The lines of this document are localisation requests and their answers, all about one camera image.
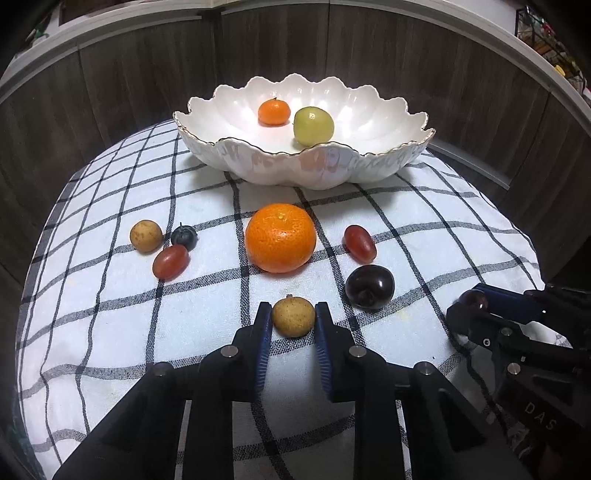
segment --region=checkered tablecloth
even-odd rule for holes
[[[263,273],[244,250],[249,218],[274,202],[302,206],[316,226],[312,259],[293,274]],[[157,252],[142,255],[129,243],[141,219],[161,225],[165,245],[179,223],[199,232],[189,266],[173,281],[152,276]],[[352,308],[342,294],[358,266],[342,246],[354,223],[372,234],[375,263],[395,277],[393,301],[375,313]],[[327,301],[335,322],[389,362],[437,365],[506,426],[489,393],[489,352],[450,334],[444,322],[446,309],[479,281],[518,292],[543,286],[529,239],[430,153],[375,184],[261,187],[205,166],[172,122],[158,124],[76,173],[43,230],[17,332],[26,434],[51,478],[147,365],[199,362],[250,324],[259,302],[289,293]],[[556,340],[552,331],[533,330]],[[312,334],[274,333],[260,401],[234,406],[237,479],[352,477],[354,406],[324,398],[313,341]],[[179,472],[182,460],[181,442]]]

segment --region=mandarin orange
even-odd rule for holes
[[[305,210],[273,203],[253,215],[244,240],[253,264],[271,273],[286,273],[310,259],[316,246],[316,229]]]
[[[290,106],[277,98],[261,103],[258,109],[258,118],[265,125],[283,125],[290,119],[290,115]]]

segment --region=large orange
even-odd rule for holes
[[[246,252],[257,267],[286,273],[310,259],[316,246],[316,230],[305,210],[273,203],[253,215],[244,240]]]

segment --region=metal bolt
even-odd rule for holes
[[[168,362],[158,362],[152,367],[152,373],[156,377],[163,377],[172,370],[174,370],[174,367]]]
[[[361,358],[367,354],[367,350],[363,348],[361,345],[353,345],[349,348],[349,355],[354,356],[355,358]]]
[[[414,368],[416,368],[419,373],[423,375],[431,375],[437,371],[435,365],[429,362],[419,362],[414,366]]]
[[[226,358],[232,358],[238,353],[238,347],[234,345],[223,346],[220,353]]]
[[[521,372],[521,365],[516,364],[515,362],[512,362],[509,365],[507,365],[507,371],[511,375],[517,375],[519,372]]]

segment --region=white scalloped bowl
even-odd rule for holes
[[[274,97],[289,104],[291,116],[285,125],[265,127],[258,108]],[[303,148],[294,139],[293,118],[309,105],[332,116],[335,134],[328,143]],[[383,180],[416,158],[435,134],[425,130],[427,114],[408,113],[402,97],[384,100],[370,85],[352,89],[336,77],[315,83],[296,73],[277,83],[254,77],[240,89],[220,85],[211,100],[192,97],[189,114],[173,118],[187,148],[207,165],[259,185],[313,190]]]

